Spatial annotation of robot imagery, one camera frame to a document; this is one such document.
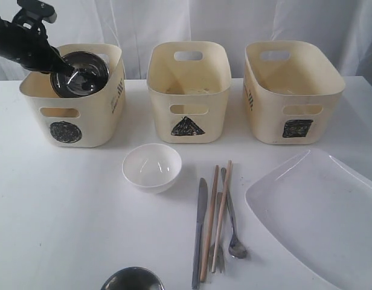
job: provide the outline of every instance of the white square plate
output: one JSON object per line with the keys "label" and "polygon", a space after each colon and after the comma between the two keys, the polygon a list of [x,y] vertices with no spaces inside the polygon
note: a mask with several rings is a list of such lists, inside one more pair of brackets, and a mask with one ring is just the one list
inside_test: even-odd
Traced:
{"label": "white square plate", "polygon": [[246,202],[299,261],[345,290],[372,290],[372,182],[307,150],[253,184]]}

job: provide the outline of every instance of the wooden chopstick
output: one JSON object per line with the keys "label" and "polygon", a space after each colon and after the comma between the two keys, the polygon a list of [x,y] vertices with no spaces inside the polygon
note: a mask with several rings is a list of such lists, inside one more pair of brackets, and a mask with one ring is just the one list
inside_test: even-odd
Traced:
{"label": "wooden chopstick", "polygon": [[213,273],[216,272],[218,245],[219,245],[220,236],[221,236],[221,229],[222,229],[222,218],[223,218],[223,213],[225,211],[225,206],[226,206],[226,196],[228,195],[229,180],[230,180],[231,172],[232,172],[232,161],[229,160],[228,166],[226,168],[226,176],[225,176],[225,182],[223,184],[221,206],[220,206],[220,211],[219,211],[219,215],[218,215],[218,223],[217,223],[217,231],[216,231],[216,244],[214,246],[213,264],[212,264],[212,267],[211,267],[211,272],[213,272]]}
{"label": "wooden chopstick", "polygon": [[219,166],[216,165],[216,171],[214,172],[213,188],[211,190],[210,209],[209,209],[209,223],[208,223],[208,235],[205,241],[204,256],[202,258],[202,269],[200,272],[200,281],[206,281],[208,271],[208,256],[211,241],[211,230],[213,229],[214,221],[214,208],[216,207],[216,196],[217,196],[217,185],[218,185],[218,174]]}

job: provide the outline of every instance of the cream plastic basket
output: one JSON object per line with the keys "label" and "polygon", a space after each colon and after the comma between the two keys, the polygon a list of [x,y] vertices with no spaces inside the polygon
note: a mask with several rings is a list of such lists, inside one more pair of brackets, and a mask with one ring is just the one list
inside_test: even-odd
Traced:
{"label": "cream plastic basket", "polygon": [[345,88],[316,46],[300,41],[246,47],[243,99],[252,133],[268,144],[318,141]]}
{"label": "cream plastic basket", "polygon": [[125,102],[121,49],[108,44],[70,44],[58,47],[64,56],[73,51],[105,55],[109,69],[106,86],[95,94],[60,98],[50,75],[31,72],[20,85],[45,137],[56,146],[96,147],[107,142],[116,129]]}
{"label": "cream plastic basket", "polygon": [[[176,53],[200,52],[199,60]],[[155,128],[168,143],[209,143],[220,137],[231,85],[225,49],[205,41],[168,42],[154,48],[147,86]]]}

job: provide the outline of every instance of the white backdrop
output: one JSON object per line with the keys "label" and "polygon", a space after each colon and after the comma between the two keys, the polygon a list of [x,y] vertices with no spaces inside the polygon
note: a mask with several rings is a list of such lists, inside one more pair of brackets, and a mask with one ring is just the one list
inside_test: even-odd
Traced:
{"label": "white backdrop", "polygon": [[[303,40],[318,46],[344,76],[372,84],[372,0],[45,0],[57,21],[51,45],[109,43],[123,49],[128,79],[145,79],[152,48],[166,41],[210,40],[228,53],[242,77],[245,47],[258,40]],[[0,0],[11,20],[15,0]],[[0,80],[23,79],[0,59]]]}

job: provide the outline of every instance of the white bowl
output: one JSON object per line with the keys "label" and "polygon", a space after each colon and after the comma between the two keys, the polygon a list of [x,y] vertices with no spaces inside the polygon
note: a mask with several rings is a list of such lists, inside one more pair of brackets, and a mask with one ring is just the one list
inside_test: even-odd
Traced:
{"label": "white bowl", "polygon": [[137,189],[159,193],[169,189],[182,168],[178,152],[164,144],[145,144],[131,151],[123,161],[123,175]]}

